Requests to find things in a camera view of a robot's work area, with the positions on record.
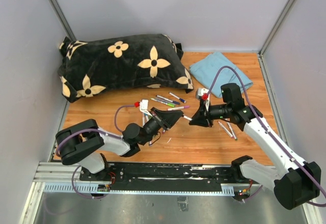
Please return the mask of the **light blue folded cloth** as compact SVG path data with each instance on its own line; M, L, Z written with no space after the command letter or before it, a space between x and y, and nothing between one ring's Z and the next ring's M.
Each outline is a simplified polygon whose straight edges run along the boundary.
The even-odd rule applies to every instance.
M200 84L209 89L217 72L223 66L229 66L236 71L246 90L253 86L253 82L220 52L209 54L206 58L192 64L189 71ZM241 92L243 92L241 83L234 72L224 68L220 72L211 93L218 98L222 98L221 86L226 83L236 83L240 87Z

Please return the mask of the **black floral pillow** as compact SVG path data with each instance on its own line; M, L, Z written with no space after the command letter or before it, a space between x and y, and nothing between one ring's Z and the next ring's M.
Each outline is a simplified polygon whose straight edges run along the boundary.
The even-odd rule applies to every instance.
M96 41L72 41L59 46L62 63L58 75L62 95L70 103L111 90L194 89L183 50L168 35L142 34Z

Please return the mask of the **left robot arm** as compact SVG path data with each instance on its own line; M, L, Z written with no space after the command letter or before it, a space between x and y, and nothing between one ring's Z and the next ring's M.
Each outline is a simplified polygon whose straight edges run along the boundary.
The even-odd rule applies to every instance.
M63 165L78 164L87 169L98 181L109 175L107 160L97 150L131 157L140 151L140 145L153 141L160 130L171 129L184 113L180 110L163 111L151 108L151 119L143 126L130 123L121 135L100 128L94 119L70 126L56 134L56 155Z

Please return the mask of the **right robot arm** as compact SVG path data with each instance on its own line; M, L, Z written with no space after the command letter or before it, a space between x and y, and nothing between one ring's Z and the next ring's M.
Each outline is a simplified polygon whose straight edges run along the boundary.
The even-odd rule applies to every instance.
M199 108L190 125L212 127L215 120L229 119L253 139L274 164L269 168L245 155L231 162L231 178L236 183L253 180L271 190L278 202L291 210L320 195L321 169L291 150L272 130L263 114L244 101L235 83L222 85L223 103L212 105L207 89L199 88Z

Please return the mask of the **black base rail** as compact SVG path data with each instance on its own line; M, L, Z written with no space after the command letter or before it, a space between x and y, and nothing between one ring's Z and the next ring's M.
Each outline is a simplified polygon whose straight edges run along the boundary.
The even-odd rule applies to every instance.
M223 184L249 185L235 178L229 165L110 162L108 169L92 174L81 168L81 181L113 181L112 190L152 192L216 192Z

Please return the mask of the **pink cap marker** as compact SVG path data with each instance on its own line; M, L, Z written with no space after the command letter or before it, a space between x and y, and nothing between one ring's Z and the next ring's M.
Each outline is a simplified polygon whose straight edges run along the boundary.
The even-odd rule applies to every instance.
M233 134L220 121L218 121L218 124L228 134L229 137L233 138Z

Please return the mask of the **black cap marker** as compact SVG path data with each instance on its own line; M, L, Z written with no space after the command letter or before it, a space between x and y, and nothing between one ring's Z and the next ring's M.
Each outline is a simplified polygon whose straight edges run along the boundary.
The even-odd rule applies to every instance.
M190 118L190 117L188 117L188 116L183 115L183 117L184 117L185 119L189 120L189 121L192 121L192 118Z

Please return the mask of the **navy cap marker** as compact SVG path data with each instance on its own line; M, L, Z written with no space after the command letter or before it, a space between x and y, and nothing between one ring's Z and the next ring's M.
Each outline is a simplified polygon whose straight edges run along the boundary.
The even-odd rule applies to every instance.
M169 103L180 105L179 102L174 101L174 100L171 100L171 99L168 99L168 98L165 98L165 97L163 97L163 96L156 95L156 97L159 98L159 99L165 100L165 101L167 101L167 102L169 102Z

